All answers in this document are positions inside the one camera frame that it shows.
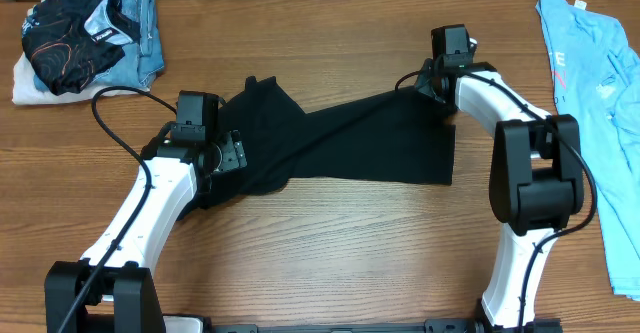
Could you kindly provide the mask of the black t-shirt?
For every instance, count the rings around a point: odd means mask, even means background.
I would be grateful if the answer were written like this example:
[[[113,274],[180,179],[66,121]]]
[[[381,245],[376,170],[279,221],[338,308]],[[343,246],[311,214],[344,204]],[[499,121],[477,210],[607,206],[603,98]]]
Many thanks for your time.
[[[292,178],[449,185],[450,114],[412,87],[307,113],[275,78],[249,77],[219,111],[220,128],[239,132],[247,165],[211,177],[183,212],[269,194]]]

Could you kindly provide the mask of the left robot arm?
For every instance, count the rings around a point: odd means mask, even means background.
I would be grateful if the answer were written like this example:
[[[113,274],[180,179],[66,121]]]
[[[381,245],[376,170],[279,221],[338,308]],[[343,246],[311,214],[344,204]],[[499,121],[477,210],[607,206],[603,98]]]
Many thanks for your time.
[[[153,273],[176,221],[202,206],[214,178],[246,167],[236,130],[223,132],[223,98],[182,91],[167,122],[141,152],[134,185],[100,238],[77,261],[57,261],[45,278],[50,332],[212,331],[209,319],[163,313]]]

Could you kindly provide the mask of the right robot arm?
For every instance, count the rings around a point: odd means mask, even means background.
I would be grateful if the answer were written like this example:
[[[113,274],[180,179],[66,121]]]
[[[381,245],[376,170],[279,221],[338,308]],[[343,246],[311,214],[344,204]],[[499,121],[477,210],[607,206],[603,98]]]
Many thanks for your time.
[[[431,32],[432,58],[416,89],[467,113],[493,138],[489,201],[501,223],[490,282],[470,319],[432,319],[430,332],[559,332],[557,319],[538,319],[535,300],[555,242],[584,203],[579,125],[517,94],[487,62],[462,24]]]

